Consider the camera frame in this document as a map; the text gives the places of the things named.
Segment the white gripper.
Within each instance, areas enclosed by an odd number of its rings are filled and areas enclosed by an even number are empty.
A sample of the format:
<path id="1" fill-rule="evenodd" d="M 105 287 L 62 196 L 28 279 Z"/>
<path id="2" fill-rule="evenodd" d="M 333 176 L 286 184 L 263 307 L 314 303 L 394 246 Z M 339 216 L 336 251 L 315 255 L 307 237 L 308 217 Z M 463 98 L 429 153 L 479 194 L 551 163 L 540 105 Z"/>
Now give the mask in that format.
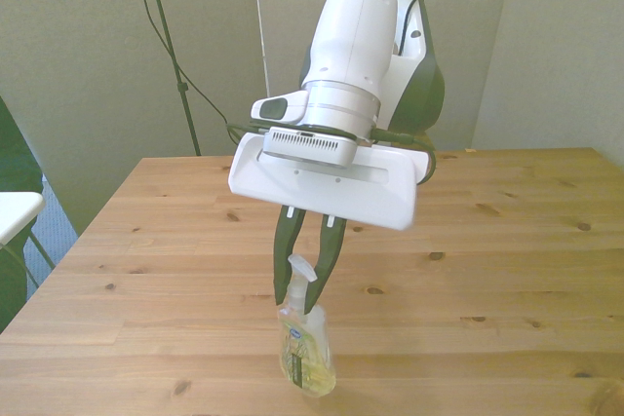
<path id="1" fill-rule="evenodd" d="M 414 221 L 416 186 L 424 179 L 427 153 L 373 145 L 357 149 L 347 169 L 270 156 L 263 137 L 246 135 L 228 176 L 234 194 L 283 205 L 273 245 L 274 295 L 281 305 L 292 278 L 289 257 L 310 210 L 323 214 L 317 279 L 307 286 L 304 313 L 320 298 L 339 257 L 347 220 L 406 230 Z"/>

